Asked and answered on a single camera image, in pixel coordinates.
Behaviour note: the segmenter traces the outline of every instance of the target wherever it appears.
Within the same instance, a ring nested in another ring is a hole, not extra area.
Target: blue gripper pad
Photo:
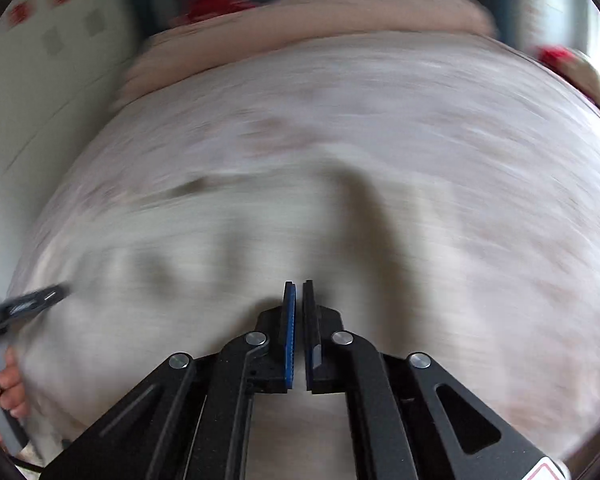
[[[285,342],[285,382],[291,389],[294,383],[294,345],[296,334],[296,286],[291,282],[285,283],[283,307],[286,311],[286,342]]]

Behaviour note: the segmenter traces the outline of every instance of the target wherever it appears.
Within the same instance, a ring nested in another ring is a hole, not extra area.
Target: silver screw
[[[353,343],[353,336],[349,332],[334,332],[331,334],[331,340],[336,345],[350,345]]]
[[[181,368],[186,368],[189,365],[189,356],[184,354],[174,354],[169,357],[169,366],[171,368],[175,368],[176,370],[180,370]]]
[[[249,332],[244,336],[244,340],[251,346],[260,346],[267,340],[267,336],[262,332]]]
[[[429,368],[431,366],[431,357],[426,354],[412,354],[409,362],[414,368]]]

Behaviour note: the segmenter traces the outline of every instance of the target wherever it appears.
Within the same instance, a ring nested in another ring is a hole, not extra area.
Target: gray square on wall
[[[52,27],[42,34],[42,45],[44,45],[49,57],[55,57],[60,54],[62,49],[64,49],[64,43],[62,43],[62,38],[60,38],[57,27]]]
[[[104,15],[100,9],[92,10],[84,17],[84,27],[87,29],[89,36],[93,37],[100,34],[107,28],[104,21]]]

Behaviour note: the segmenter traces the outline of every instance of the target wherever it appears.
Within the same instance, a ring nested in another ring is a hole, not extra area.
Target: bedsheet
[[[50,458],[289,279],[566,456],[600,423],[600,113],[495,41],[435,32],[311,40],[129,104],[13,282],[74,288],[18,335],[34,441]],[[345,416],[302,384],[259,399],[248,478],[353,478]]]

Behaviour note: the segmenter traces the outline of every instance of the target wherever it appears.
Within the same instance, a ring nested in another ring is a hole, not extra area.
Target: human hand
[[[0,406],[4,410],[9,410],[11,416],[23,418],[29,415],[29,403],[18,368],[16,353],[12,347],[7,348],[4,360],[6,368],[0,372]]]

